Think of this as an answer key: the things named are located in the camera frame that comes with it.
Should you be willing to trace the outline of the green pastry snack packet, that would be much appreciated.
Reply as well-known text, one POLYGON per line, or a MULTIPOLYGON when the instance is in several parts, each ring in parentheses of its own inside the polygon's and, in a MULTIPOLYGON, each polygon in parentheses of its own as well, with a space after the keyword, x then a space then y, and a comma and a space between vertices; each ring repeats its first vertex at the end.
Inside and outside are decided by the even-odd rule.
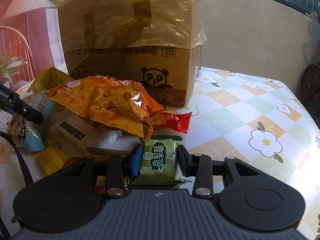
POLYGON ((176 149, 183 138, 179 135, 153 135, 140 139, 142 159, 136 188, 177 187, 184 183, 177 174, 176 149))

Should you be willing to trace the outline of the red snack packet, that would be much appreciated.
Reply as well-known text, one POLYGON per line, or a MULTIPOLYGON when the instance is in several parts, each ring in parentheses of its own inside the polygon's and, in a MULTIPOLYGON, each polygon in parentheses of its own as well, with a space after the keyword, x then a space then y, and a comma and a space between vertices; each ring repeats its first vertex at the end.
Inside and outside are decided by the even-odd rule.
POLYGON ((166 127, 176 132, 188 133, 191 112, 185 114, 173 114, 158 112, 150 116, 153 126, 166 127))

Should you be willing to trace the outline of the orange corn chips bag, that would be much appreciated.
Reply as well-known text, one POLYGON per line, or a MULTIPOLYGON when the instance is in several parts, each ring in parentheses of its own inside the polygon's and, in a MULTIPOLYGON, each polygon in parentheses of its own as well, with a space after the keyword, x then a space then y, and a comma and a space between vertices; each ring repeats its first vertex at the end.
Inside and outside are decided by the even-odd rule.
POLYGON ((75 114, 150 139, 150 115, 164 110, 143 85, 109 76, 88 76, 52 88, 47 94, 75 114))

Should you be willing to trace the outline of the blue panda snack packet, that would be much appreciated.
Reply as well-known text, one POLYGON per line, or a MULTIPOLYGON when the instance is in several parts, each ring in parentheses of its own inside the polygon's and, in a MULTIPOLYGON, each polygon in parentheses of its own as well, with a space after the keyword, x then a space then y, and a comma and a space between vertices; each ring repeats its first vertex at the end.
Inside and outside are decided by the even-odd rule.
POLYGON ((14 114, 7 127, 7 134, 13 139, 18 148, 28 152, 39 152, 44 150, 44 137, 48 134, 54 101, 47 98, 49 90, 30 95, 23 102, 30 106, 34 112, 33 117, 39 124, 28 121, 18 114, 14 114))

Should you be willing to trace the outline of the yellow-brown snack bag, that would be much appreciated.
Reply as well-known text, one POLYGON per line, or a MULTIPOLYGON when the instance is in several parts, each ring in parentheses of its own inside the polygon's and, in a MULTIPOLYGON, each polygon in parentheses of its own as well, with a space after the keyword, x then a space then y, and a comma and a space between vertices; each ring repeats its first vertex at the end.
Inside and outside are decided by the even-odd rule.
POLYGON ((74 79, 61 70, 51 67, 43 70, 33 81, 28 91, 39 93, 43 90, 51 90, 54 87, 64 85, 74 79))

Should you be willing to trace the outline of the white wafer snack packet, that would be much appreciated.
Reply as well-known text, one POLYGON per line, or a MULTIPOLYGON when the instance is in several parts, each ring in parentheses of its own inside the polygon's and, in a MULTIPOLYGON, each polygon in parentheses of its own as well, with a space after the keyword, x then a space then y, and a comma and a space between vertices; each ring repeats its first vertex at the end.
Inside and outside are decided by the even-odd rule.
POLYGON ((76 114, 64 118, 50 130, 83 150, 88 147, 107 148, 108 145, 123 136, 119 130, 97 128, 94 122, 76 114))

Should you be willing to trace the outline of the checkered floral tablecloth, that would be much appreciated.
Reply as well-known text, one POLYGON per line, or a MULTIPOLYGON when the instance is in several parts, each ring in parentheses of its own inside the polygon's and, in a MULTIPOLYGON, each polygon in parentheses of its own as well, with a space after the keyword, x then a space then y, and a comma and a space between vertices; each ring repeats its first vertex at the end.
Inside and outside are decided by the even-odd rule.
POLYGON ((291 90, 263 77, 201 68, 189 103, 187 149, 235 156, 297 189, 306 202, 299 231, 319 239, 319 129, 291 90))

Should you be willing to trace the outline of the red patterned backdrop curtain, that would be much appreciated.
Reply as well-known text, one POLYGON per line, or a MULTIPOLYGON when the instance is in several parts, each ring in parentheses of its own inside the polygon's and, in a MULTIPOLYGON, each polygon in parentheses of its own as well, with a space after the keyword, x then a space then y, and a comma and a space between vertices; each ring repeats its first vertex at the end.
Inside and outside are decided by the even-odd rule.
POLYGON ((4 18, 12 1, 1 0, 1 25, 12 27, 25 36, 31 48, 36 73, 50 67, 64 67, 66 64, 57 9, 40 8, 4 18))

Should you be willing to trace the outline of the yellow small snack packet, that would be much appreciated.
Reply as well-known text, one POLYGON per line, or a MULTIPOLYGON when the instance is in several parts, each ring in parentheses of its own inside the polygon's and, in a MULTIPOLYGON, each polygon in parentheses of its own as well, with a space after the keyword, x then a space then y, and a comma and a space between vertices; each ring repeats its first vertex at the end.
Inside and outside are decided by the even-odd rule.
POLYGON ((49 146, 37 155, 37 161, 47 176, 63 168, 68 159, 69 156, 56 145, 49 146))

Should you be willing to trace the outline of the cardboard box with panda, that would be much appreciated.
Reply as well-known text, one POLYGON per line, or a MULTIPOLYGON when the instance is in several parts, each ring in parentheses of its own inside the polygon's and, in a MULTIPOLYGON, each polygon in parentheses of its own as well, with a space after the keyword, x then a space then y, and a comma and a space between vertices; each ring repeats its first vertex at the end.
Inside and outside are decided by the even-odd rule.
POLYGON ((69 74, 140 82, 160 104, 184 107, 206 41, 204 0, 61 0, 69 74))

